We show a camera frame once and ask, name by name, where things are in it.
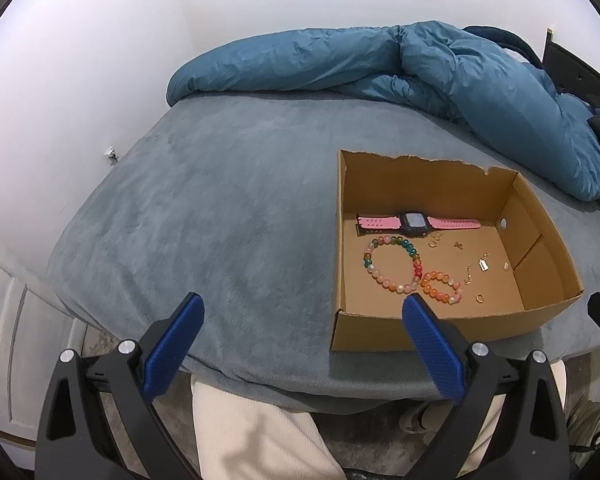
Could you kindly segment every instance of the beaded bracelet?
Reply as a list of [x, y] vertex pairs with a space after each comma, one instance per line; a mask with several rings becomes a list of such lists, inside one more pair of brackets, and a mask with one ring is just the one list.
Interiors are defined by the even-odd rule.
[[[445, 283], [445, 285], [449, 285], [454, 290], [454, 295], [444, 294], [431, 286], [429, 282], [432, 282], [433, 280], [438, 280], [439, 282]], [[425, 272], [420, 282], [420, 286], [425, 294], [428, 294], [435, 300], [448, 304], [459, 303], [460, 300], [462, 300], [462, 288], [460, 288], [460, 285], [460, 281], [456, 281], [453, 278], [450, 278], [448, 274], [436, 272], [435, 270], [433, 272]]]
[[[396, 285], [395, 282], [392, 282], [392, 280], [390, 280], [388, 277], [383, 276], [382, 273], [376, 269], [376, 266], [371, 261], [371, 253], [375, 248], [381, 245], [398, 245], [406, 249], [406, 251], [409, 253], [409, 256], [413, 260], [413, 279], [411, 280], [411, 283], [407, 283], [406, 285]], [[418, 251], [410, 241], [402, 238], [401, 236], [381, 236], [371, 240], [371, 243], [365, 251], [364, 262], [366, 272], [371, 274], [371, 277], [375, 279], [376, 282], [380, 283], [382, 286], [384, 286], [384, 288], [387, 288], [391, 292], [396, 292], [397, 294], [411, 294], [412, 292], [415, 292], [422, 277], [422, 263], [420, 262], [420, 255], [418, 254]]]

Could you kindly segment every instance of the bed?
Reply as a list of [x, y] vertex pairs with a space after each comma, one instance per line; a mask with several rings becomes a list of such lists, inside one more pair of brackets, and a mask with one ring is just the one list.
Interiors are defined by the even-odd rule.
[[450, 158], [521, 171], [586, 287], [536, 332], [493, 342], [551, 360], [600, 346], [600, 208], [581, 202], [422, 111], [329, 91], [183, 98], [123, 157], [62, 234], [48, 278], [64, 304], [138, 338], [190, 290], [206, 306], [184, 368], [288, 408], [353, 413], [437, 397], [414, 352], [329, 352], [337, 150]]

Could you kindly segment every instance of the silver bolt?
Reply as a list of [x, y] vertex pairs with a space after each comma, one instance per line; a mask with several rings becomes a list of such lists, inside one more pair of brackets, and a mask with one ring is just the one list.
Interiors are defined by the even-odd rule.
[[61, 354], [60, 354], [60, 360], [63, 363], [68, 363], [71, 359], [74, 358], [74, 351], [71, 350], [70, 348], [67, 350], [64, 350]]
[[483, 357], [489, 353], [489, 347], [484, 343], [474, 343], [471, 346], [471, 352], [473, 352], [476, 355], [479, 355], [480, 357]]
[[131, 354], [136, 349], [136, 343], [131, 339], [125, 339], [118, 345], [118, 352], [121, 354]]
[[534, 350], [533, 357], [536, 363], [544, 363], [546, 361], [546, 355], [542, 350]]

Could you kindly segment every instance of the beige pants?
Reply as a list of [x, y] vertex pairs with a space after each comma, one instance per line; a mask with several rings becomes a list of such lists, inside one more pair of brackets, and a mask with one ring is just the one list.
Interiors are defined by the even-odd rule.
[[[563, 362], [552, 365], [564, 406]], [[245, 399], [191, 380], [193, 420], [205, 480], [344, 480], [345, 476], [309, 413], [296, 413]], [[495, 429], [504, 396], [493, 398], [489, 413], [463, 470], [477, 467]], [[422, 417], [437, 430], [451, 409], [435, 402]]]

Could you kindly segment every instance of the white door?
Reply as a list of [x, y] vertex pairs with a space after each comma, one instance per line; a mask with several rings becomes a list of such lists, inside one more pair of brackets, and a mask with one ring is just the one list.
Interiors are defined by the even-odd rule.
[[0, 241], [0, 431], [35, 440], [54, 366], [86, 325]]

